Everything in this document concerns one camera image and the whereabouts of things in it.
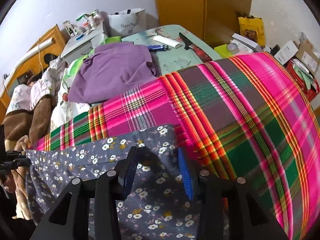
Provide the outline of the person's left hand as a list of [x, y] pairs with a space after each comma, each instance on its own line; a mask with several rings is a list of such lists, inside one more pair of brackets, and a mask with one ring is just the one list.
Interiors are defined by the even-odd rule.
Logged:
[[[4, 143], [6, 150], [22, 151], [23, 155], [25, 155], [26, 149], [28, 149], [31, 146], [31, 142], [27, 135], [24, 135], [18, 141], [10, 141], [6, 139]], [[31, 213], [29, 211], [27, 202], [28, 196], [25, 189], [26, 172], [26, 167], [19, 167], [16, 170], [11, 170], [3, 185], [4, 189], [8, 193], [12, 193], [16, 197], [16, 216], [14, 216], [14, 218], [23, 218], [25, 220], [31, 220]]]

